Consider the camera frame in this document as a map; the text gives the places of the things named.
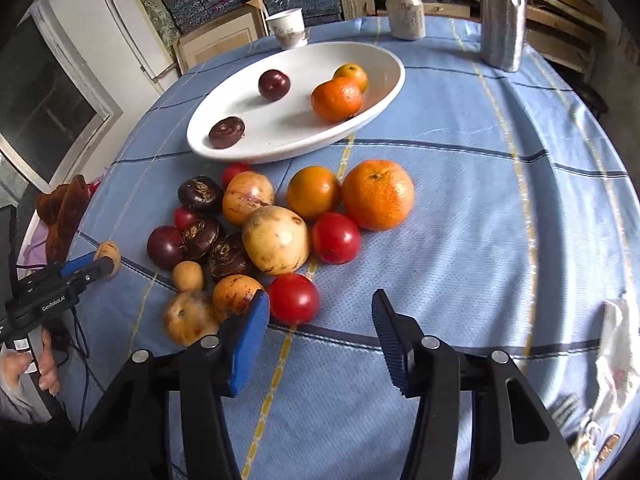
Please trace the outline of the large tan ribbed fruit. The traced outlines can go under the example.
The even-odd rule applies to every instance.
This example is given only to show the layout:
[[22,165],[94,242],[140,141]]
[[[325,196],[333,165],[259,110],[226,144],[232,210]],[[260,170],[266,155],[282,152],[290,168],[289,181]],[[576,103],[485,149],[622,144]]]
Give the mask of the large tan ribbed fruit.
[[103,261],[104,278],[112,278],[120,269],[122,256],[112,240],[101,243],[93,256],[94,261]]

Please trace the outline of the pale yellow apple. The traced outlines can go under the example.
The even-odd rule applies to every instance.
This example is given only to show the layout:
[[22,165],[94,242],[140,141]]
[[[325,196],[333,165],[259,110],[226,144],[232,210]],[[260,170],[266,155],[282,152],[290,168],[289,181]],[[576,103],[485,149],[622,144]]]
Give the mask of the pale yellow apple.
[[213,304],[202,290],[179,292],[165,309],[163,323],[169,338],[181,347],[219,330]]

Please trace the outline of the small tan round fruit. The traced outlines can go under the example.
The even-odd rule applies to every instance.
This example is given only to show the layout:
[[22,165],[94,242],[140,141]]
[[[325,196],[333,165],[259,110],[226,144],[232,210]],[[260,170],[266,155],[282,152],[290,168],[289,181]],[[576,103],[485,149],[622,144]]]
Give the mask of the small tan round fruit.
[[171,273],[172,282],[178,292],[190,292],[202,290],[204,287],[204,272],[195,261],[183,261],[178,263]]

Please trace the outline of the yellow potato-like fruit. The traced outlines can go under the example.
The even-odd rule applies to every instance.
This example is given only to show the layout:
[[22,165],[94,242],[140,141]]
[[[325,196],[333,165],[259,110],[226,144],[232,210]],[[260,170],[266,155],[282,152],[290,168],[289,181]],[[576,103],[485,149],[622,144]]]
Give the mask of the yellow potato-like fruit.
[[268,275],[293,273],[307,261],[311,251],[306,222],[280,206],[253,211],[243,224],[242,242],[254,266]]

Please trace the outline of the large orange tangerine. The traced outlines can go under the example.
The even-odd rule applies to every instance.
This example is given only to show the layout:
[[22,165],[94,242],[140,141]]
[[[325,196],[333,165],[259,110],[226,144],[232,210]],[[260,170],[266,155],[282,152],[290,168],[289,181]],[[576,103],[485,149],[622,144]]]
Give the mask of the large orange tangerine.
[[414,185],[397,162],[368,159],[349,171],[342,184],[346,214],[368,231],[388,231],[404,222],[414,205]]

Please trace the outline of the orange persimmon fruit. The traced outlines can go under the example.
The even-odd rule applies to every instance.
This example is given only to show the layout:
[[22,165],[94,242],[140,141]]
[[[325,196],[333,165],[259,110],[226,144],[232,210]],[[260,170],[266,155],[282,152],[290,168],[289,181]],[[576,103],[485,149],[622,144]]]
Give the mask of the orange persimmon fruit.
[[334,211],[341,199],[340,181],[333,171],[323,166],[309,166],[296,172],[285,195],[288,209],[307,222]]

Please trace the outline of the small yellow orange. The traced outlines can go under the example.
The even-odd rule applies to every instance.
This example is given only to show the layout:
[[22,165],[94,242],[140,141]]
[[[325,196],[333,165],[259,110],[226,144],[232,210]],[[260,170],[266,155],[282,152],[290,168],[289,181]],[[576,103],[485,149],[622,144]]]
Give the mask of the small yellow orange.
[[348,78],[356,84],[361,93],[369,88],[369,77],[367,72],[358,64],[347,63],[341,65],[333,74],[333,78]]

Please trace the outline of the orange speckled fruit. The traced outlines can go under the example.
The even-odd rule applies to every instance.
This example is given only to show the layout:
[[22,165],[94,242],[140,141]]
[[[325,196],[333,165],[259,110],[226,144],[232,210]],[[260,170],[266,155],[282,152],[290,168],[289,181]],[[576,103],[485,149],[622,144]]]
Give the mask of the orange speckled fruit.
[[254,278],[233,274],[220,280],[213,290],[213,307],[219,322],[240,315],[250,306],[256,292],[264,286]]

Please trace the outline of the red cherry tomato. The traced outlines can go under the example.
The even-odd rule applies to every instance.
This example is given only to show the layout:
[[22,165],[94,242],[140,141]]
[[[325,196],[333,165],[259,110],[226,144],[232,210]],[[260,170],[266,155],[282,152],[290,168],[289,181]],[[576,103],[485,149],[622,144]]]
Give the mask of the red cherry tomato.
[[250,171],[250,165],[244,164],[244,162],[235,162],[234,164],[227,166],[222,173],[222,188],[224,190],[228,188],[228,185],[233,178],[245,171]]

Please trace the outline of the dark brown fruit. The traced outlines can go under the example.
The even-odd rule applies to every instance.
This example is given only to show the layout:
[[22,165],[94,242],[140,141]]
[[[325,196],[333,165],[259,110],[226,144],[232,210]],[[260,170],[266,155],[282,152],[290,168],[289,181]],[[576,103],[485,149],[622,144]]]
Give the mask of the dark brown fruit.
[[245,124],[238,116],[229,116],[216,122],[209,130],[208,142],[212,148],[223,150],[238,143],[245,133]]

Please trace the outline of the brown plush toy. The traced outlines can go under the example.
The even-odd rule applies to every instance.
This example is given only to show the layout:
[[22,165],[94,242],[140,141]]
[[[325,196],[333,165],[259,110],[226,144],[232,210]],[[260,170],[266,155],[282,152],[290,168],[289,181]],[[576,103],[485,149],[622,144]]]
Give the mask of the brown plush toy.
[[36,211],[48,229],[44,244],[47,263],[66,260],[89,203],[90,191],[82,174],[76,174],[70,182],[58,185],[49,194],[39,194]]

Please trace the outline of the white oval plate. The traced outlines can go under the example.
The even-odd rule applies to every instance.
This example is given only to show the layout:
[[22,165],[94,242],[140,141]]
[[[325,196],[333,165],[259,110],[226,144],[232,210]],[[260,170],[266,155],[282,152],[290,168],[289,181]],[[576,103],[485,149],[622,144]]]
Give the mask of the white oval plate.
[[[311,92],[348,62],[364,69],[369,88],[355,117],[331,124],[312,110]],[[266,70],[280,70],[290,77],[290,91],[277,102],[259,94],[258,78]],[[307,154],[372,122],[398,96],[405,79],[400,58],[374,44],[333,41],[282,51],[242,68],[213,88],[194,110],[186,140],[195,154],[216,162],[261,164]],[[213,148],[209,131],[229,116],[242,119],[244,136],[230,148]]]

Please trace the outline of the white crumpled tissue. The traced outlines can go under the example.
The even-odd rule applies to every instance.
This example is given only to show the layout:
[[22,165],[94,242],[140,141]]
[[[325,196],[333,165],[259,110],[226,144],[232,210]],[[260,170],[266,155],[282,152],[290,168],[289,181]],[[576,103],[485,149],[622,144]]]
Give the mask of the white crumpled tissue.
[[623,411],[639,390],[639,309],[627,294],[604,303],[596,378],[596,419]]

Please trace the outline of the wooden framed panel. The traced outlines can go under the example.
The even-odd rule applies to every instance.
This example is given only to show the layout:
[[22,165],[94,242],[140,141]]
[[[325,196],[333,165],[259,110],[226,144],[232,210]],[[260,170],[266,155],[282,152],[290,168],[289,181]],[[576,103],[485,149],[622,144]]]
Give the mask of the wooden framed panel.
[[264,11],[245,3],[174,41],[180,73],[268,35]]

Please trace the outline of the white paper cup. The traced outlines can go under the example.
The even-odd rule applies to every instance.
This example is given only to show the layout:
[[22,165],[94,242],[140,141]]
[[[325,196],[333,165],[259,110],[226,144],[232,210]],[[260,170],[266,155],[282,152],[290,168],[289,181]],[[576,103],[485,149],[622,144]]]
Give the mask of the white paper cup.
[[301,8],[271,14],[266,18],[266,23],[283,50],[301,48],[308,44],[308,35]]

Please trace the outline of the white drink can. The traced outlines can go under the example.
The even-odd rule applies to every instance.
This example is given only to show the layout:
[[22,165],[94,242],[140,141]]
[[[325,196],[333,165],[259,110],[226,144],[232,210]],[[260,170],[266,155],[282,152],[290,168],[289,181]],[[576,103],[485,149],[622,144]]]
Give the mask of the white drink can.
[[400,40],[420,40],[426,36],[422,0],[386,0],[390,33]]

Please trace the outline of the silver metal bottle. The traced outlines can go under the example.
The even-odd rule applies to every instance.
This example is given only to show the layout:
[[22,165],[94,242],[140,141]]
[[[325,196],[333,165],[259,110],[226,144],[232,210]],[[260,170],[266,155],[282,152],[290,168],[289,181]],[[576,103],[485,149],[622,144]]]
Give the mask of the silver metal bottle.
[[526,0],[480,0],[480,56],[508,73],[520,69],[526,34]]

